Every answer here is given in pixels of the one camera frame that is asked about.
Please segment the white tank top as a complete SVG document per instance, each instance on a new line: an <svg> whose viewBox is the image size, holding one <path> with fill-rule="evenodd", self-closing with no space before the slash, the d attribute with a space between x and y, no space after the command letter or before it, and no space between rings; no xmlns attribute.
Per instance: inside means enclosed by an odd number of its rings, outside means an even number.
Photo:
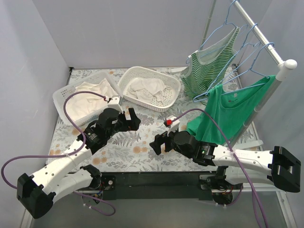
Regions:
<svg viewBox="0 0 304 228"><path fill-rule="evenodd" d="M127 87L126 94L146 103L151 103L154 98L157 102L163 102L166 89L172 90L160 79L136 78Z"/></svg>

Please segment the blue wire hanger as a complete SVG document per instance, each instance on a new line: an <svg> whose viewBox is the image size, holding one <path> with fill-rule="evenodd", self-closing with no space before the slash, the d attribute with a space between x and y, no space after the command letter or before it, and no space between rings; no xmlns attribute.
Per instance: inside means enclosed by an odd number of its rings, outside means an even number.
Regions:
<svg viewBox="0 0 304 228"><path fill-rule="evenodd" d="M255 28L257 25L258 25L258 23L255 23L255 24L250 28L250 30L248 31L248 33L247 33L247 35L246 35L246 37L245 37L245 39L244 39L244 41L243 41L243 44L242 44L242 46L240 47L240 49L239 49L239 50L238 50L238 51L237 51L237 52L228 60L228 62L225 64L224 68L219 72L219 74L217 75L216 79L211 83L211 85L208 87L207 91L206 91L205 93L203 93L203 95L206 95L206 94L209 92L209 90L213 88L213 85L216 83L216 81L217 81L217 79L220 77L220 75L224 72L224 70L226 69L226 67L228 67L229 64L232 63L232 60L234 60L234 58L239 54L239 52L240 52L242 49L244 49L245 46L247 46L247 45L252 45L252 46L254 46L254 47L256 46L256 44L251 44L251 43L247 42L247 38L248 38L249 34L251 33L251 31L253 31L254 28Z"/></svg>

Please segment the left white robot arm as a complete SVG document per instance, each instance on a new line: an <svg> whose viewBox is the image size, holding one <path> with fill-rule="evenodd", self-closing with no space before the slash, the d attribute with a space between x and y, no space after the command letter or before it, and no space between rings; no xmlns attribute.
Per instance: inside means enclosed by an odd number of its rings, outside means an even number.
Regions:
<svg viewBox="0 0 304 228"><path fill-rule="evenodd" d="M62 197L82 188L96 190L102 185L102 174L93 165L71 171L107 145L119 132L137 131L141 120L133 108L124 113L106 108L98 119L92 121L83 134L51 163L31 175L22 174L17 180L17 199L35 219L44 216Z"/></svg>

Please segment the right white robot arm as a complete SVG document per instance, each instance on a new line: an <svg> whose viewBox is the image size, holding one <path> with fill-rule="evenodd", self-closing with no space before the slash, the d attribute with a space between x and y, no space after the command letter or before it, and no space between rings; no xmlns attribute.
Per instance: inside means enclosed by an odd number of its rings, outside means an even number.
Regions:
<svg viewBox="0 0 304 228"><path fill-rule="evenodd" d="M215 184L221 189L251 181L274 185L287 192L300 192L301 162L284 147L231 152L228 147L198 141L187 131L164 132L150 143L157 155L161 154L162 145L165 151L174 150L201 166L225 166L226 172L215 176Z"/></svg>

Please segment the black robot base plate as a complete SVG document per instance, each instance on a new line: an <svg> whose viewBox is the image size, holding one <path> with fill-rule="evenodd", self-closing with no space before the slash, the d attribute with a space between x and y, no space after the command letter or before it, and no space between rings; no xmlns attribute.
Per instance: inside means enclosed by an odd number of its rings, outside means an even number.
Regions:
<svg viewBox="0 0 304 228"><path fill-rule="evenodd" d="M101 194L104 200L199 199L228 205L240 187L229 184L217 171L104 172L97 189L81 191Z"/></svg>

